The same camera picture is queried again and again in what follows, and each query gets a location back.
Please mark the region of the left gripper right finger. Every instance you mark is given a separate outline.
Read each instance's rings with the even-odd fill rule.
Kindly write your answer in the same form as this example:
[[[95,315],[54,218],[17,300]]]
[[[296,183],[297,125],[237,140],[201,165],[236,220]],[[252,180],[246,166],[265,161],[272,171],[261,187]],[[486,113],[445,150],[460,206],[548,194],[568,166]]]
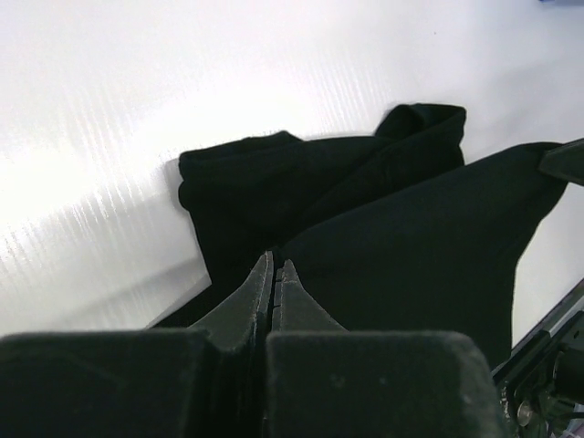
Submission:
[[[278,272],[266,338],[272,437],[506,437],[485,357],[444,331],[348,332]]]

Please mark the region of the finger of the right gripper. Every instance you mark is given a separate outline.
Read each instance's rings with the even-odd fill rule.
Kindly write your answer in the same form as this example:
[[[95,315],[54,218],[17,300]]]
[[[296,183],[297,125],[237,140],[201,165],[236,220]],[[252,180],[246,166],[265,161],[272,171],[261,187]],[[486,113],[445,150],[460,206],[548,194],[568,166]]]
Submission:
[[[582,139],[562,144],[547,151],[538,169],[566,183],[584,185],[584,143]]]

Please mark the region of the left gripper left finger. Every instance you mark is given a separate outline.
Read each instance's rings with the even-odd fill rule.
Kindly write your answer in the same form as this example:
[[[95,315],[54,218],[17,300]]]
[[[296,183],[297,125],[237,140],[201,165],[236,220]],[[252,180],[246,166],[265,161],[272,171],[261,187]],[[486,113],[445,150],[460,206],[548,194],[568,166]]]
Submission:
[[[188,328],[1,340],[4,437],[258,437],[274,258]]]

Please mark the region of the black floral print t-shirt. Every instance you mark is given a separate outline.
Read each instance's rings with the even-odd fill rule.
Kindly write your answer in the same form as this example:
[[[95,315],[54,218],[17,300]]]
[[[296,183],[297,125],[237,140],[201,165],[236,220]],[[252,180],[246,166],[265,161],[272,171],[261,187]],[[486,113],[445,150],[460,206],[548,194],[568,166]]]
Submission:
[[[163,325],[202,318],[269,251],[346,329],[457,331],[504,362],[518,261],[566,190],[540,164],[562,147],[468,164],[465,119],[459,106],[400,105],[370,136],[280,131],[182,153],[179,203],[211,284]]]

